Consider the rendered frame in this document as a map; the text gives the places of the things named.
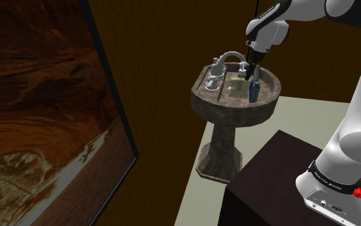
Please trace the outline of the brown stone pedestal sink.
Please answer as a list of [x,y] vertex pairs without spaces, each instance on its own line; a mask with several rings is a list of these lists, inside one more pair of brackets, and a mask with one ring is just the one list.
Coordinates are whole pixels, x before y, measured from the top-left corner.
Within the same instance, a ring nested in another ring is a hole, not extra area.
[[224,78],[216,91],[205,89],[210,69],[209,65],[203,68],[190,91],[192,110],[214,124],[211,141],[202,148],[196,171],[200,177],[227,184],[242,168],[242,154],[235,147],[235,129],[268,120],[276,107],[281,83],[272,72],[260,68],[258,100],[250,103],[247,98],[230,96],[238,63],[225,63]]

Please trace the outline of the silver faucet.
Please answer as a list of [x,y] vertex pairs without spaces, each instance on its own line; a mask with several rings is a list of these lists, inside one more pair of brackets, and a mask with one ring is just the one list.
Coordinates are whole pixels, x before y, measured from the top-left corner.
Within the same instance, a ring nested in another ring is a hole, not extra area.
[[224,63],[229,56],[236,56],[240,62],[247,62],[244,55],[236,51],[228,51],[219,58],[214,58],[214,62],[209,72],[208,81],[205,84],[205,89],[208,91],[217,91],[219,89],[218,81],[224,78]]

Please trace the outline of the large framed brown wall picture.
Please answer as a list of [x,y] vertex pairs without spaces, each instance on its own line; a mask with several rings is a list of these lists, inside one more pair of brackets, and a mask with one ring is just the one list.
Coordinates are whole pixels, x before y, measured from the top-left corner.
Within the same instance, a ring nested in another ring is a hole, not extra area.
[[94,226],[135,162],[89,0],[0,0],[0,226]]

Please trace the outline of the small white pump dispenser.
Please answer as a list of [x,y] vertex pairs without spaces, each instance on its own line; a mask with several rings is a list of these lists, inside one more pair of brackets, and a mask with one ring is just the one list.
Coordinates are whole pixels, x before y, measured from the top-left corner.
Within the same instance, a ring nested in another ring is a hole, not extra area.
[[249,64],[247,62],[240,62],[238,77],[245,78],[248,74],[249,74]]

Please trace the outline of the dark robot stand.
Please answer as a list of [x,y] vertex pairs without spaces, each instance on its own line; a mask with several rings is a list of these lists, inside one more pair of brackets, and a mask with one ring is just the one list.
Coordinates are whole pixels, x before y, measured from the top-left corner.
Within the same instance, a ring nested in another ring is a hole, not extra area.
[[281,130],[226,186],[218,226],[361,225],[361,130],[323,150]]

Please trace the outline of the olive green soap bar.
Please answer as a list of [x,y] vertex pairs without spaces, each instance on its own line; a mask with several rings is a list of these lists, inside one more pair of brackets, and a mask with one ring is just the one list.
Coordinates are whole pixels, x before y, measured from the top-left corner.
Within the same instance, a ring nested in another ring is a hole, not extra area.
[[249,82],[244,78],[232,78],[230,85],[230,96],[235,98],[248,98]]

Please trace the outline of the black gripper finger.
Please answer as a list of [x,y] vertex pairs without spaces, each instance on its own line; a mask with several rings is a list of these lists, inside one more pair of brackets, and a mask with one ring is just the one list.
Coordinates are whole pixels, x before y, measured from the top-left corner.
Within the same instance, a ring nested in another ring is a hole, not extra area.
[[250,77],[253,76],[253,74],[254,74],[255,68],[256,68],[256,64],[255,64],[255,63],[252,63],[252,64],[249,64],[249,65],[248,65],[248,69],[247,69],[247,71],[246,71],[245,80],[250,80]]

